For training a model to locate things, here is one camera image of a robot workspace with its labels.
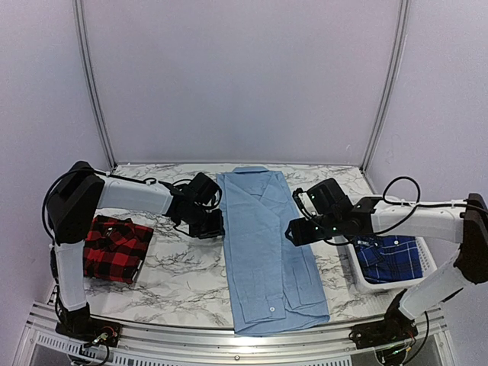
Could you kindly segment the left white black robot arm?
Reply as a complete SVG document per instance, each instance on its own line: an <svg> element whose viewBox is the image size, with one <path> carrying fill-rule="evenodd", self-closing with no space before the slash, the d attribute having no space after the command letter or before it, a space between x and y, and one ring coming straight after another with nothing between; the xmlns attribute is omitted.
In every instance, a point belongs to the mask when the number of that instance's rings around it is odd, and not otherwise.
<svg viewBox="0 0 488 366"><path fill-rule="evenodd" d="M207 239L222 233L221 196L221 188L204 173L169 183L125 178L76 162L48 189L41 210L53 243L60 324L78 338L90 339L97 328L83 279L130 284L146 256L151 229L98 215L97 210L117 208L168 217L175 226L188 225L187 236Z"/></svg>

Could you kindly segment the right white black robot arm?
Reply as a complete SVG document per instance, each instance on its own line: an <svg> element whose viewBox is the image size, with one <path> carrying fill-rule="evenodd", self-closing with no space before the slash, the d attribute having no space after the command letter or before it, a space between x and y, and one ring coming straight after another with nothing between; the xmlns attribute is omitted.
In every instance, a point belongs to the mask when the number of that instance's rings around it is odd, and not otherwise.
<svg viewBox="0 0 488 366"><path fill-rule="evenodd" d="M480 194L438 203L385 195L353 202L329 178L292 198L303 214L285 233L295 246L345 246L360 292L398 292L382 320L352 327L350 338L360 346L416 336L415 321L426 310L487 281L487 205Z"/></svg>

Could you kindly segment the light blue long sleeve shirt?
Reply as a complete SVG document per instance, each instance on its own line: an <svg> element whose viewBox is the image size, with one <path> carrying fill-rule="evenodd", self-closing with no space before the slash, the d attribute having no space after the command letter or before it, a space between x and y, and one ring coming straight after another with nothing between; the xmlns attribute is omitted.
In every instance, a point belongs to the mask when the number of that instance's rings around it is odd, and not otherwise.
<svg viewBox="0 0 488 366"><path fill-rule="evenodd" d="M329 308L309 246L286 236L299 217L284 174L241 167L217 175L234 331L269 336L327 323Z"/></svg>

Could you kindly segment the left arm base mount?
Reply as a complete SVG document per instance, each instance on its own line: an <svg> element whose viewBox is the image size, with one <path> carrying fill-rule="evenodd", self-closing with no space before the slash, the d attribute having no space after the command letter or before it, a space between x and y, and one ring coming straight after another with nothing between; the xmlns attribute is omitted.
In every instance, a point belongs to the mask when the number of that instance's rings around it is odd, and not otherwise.
<svg viewBox="0 0 488 366"><path fill-rule="evenodd" d="M107 345L116 347L120 338L122 326L116 322L101 319L91 319L81 330L69 330L61 323L56 324L56 333L78 339L88 345Z"/></svg>

